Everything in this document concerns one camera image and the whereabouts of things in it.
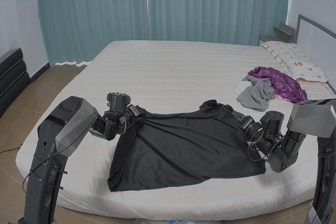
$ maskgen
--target purple satin cloth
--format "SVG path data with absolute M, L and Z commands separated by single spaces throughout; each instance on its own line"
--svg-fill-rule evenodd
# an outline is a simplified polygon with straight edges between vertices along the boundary
M 269 79 L 275 93 L 294 104 L 308 100 L 306 91 L 301 89 L 296 80 L 272 67 L 256 67 L 249 71 L 249 75 L 260 79 Z

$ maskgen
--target white headboard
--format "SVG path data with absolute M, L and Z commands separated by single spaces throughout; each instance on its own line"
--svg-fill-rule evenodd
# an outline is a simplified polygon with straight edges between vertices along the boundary
M 336 89 L 336 34 L 322 25 L 299 15 L 294 43 L 329 78 L 329 85 Z

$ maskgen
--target pillow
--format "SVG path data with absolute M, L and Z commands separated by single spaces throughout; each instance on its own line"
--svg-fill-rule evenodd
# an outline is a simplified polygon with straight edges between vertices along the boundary
M 296 44 L 267 41 L 260 46 L 267 49 L 293 79 L 328 81 L 325 73 Z

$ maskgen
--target mattress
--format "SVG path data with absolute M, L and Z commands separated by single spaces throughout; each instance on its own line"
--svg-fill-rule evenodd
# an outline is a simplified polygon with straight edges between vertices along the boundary
M 37 127 L 62 100 L 85 98 L 100 114 L 109 92 L 127 93 L 132 104 L 151 113 L 192 112 L 216 99 L 259 120 L 262 112 L 242 107 L 235 85 L 257 66 L 280 64 L 263 47 L 180 41 L 115 41 L 55 98 L 26 138 L 16 164 L 26 176 L 37 142 Z M 326 84 L 300 82 L 309 99 L 333 98 Z M 292 110 L 271 100 L 268 110 L 284 113 L 282 133 Z M 154 190 L 110 192 L 110 165 L 118 137 L 105 141 L 87 134 L 68 159 L 57 205 L 87 213 L 152 220 L 232 220 L 271 213 L 313 198 L 317 176 L 317 139 L 307 135 L 294 165 L 275 173 L 239 179 L 210 179 L 201 184 Z

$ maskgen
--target gray cloth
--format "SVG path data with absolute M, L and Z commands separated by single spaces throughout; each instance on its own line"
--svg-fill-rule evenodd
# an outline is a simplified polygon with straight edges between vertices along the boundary
M 249 109 L 265 111 L 270 100 L 275 97 L 271 82 L 251 75 L 247 75 L 242 81 L 251 81 L 252 85 L 237 96 L 237 101 Z

